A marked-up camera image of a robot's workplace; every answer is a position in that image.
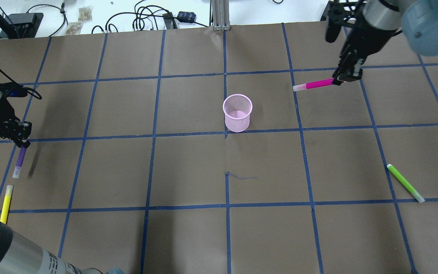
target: cable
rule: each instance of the cable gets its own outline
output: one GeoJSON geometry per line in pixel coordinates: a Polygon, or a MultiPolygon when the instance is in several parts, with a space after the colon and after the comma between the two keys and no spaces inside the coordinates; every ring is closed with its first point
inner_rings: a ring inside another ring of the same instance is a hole
{"type": "Polygon", "coordinates": [[[110,27],[113,26],[114,29],[116,29],[116,32],[119,32],[119,31],[118,31],[118,28],[116,28],[116,25],[114,25],[114,24],[109,24],[109,26],[110,26],[110,27]]]}
{"type": "MultiPolygon", "coordinates": [[[[113,19],[114,17],[116,17],[116,16],[118,16],[118,15],[121,15],[121,14],[135,14],[134,12],[119,12],[119,13],[116,13],[116,14],[114,14],[113,16],[111,16],[109,19],[108,19],[108,21],[106,22],[106,26],[105,26],[105,29],[106,30],[108,30],[108,25],[109,25],[109,22],[111,21],[111,19],[113,19]]],[[[161,18],[173,18],[173,19],[178,19],[177,17],[169,17],[169,16],[162,16],[162,15],[154,15],[154,14],[143,14],[144,16],[151,16],[151,17],[161,17],[161,18]]],[[[203,26],[203,27],[207,27],[206,25],[204,25],[204,24],[201,24],[201,23],[197,23],[197,22],[193,22],[193,23],[195,23],[195,24],[198,24],[199,26],[203,26]]]]}
{"type": "Polygon", "coordinates": [[[64,21],[62,22],[62,24],[60,25],[60,27],[54,31],[54,33],[52,33],[51,35],[49,35],[49,37],[54,36],[56,33],[58,33],[65,25],[65,23],[67,23],[68,25],[68,20],[67,20],[67,16],[65,14],[65,2],[62,2],[62,5],[60,7],[54,6],[54,5],[49,5],[49,4],[38,4],[38,5],[34,5],[31,8],[29,8],[26,13],[29,13],[31,9],[33,9],[34,7],[39,7],[39,6],[43,6],[43,7],[53,7],[56,8],[57,10],[60,11],[60,13],[64,16],[64,21]]]}
{"type": "MultiPolygon", "coordinates": [[[[14,84],[20,85],[19,83],[17,83],[15,80],[13,80],[10,76],[8,76],[4,71],[2,71],[2,69],[0,69],[0,73],[3,74],[7,79],[9,79],[11,82],[13,82],[14,84]]],[[[26,92],[35,97],[38,100],[42,100],[42,96],[40,95],[40,93],[38,93],[38,91],[36,91],[33,88],[29,88],[29,87],[25,87],[25,86],[21,86],[21,89],[26,90],[26,92]]]]}
{"type": "Polygon", "coordinates": [[[94,30],[95,30],[96,28],[100,28],[101,31],[104,33],[104,29],[103,29],[101,26],[96,25],[96,26],[94,26],[94,28],[92,28],[92,31],[90,32],[90,34],[94,34],[94,30]]]}
{"type": "Polygon", "coordinates": [[[18,38],[20,38],[19,36],[19,32],[17,30],[17,28],[14,26],[13,21],[11,21],[11,18],[5,13],[5,11],[3,10],[3,8],[0,6],[0,10],[3,12],[3,15],[5,15],[7,17],[7,19],[9,20],[9,22],[11,23],[11,26],[13,26],[14,31],[16,31],[16,35],[18,38]]]}
{"type": "Polygon", "coordinates": [[[34,5],[33,7],[29,8],[29,9],[26,11],[26,13],[29,13],[31,9],[33,9],[34,7],[38,7],[38,6],[47,6],[47,7],[54,7],[54,8],[56,8],[56,9],[60,9],[59,7],[54,6],[54,5],[49,5],[49,4],[38,4],[38,5],[34,5]]]}
{"type": "Polygon", "coordinates": [[[398,35],[398,34],[400,34],[400,33],[402,33],[402,32],[403,32],[403,30],[399,30],[399,31],[397,31],[396,33],[394,33],[392,37],[395,37],[396,35],[398,35]]]}

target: mesh pencil cup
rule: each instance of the mesh pencil cup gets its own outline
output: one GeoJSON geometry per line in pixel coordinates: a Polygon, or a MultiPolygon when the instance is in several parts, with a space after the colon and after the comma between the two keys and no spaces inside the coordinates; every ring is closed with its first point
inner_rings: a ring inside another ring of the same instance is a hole
{"type": "Polygon", "coordinates": [[[222,104],[226,126],[230,131],[241,132],[248,128],[252,111],[251,100],[242,94],[233,94],[222,104]]]}

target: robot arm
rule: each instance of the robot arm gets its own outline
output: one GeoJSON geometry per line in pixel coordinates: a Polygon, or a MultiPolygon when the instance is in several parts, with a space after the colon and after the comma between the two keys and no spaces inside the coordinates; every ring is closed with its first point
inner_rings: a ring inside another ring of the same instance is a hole
{"type": "MultiPolygon", "coordinates": [[[[18,147],[28,148],[30,142],[28,137],[31,134],[32,124],[21,121],[15,114],[14,109],[9,104],[7,97],[26,97],[30,91],[35,91],[19,85],[11,80],[10,83],[0,84],[0,137],[10,139],[18,147]]],[[[41,99],[40,94],[33,95],[41,99]]]]}
{"type": "Polygon", "coordinates": [[[417,54],[438,55],[438,0],[359,0],[329,2],[325,40],[334,42],[342,26],[352,30],[340,53],[333,84],[360,80],[360,68],[371,54],[379,52],[400,26],[417,54]]]}

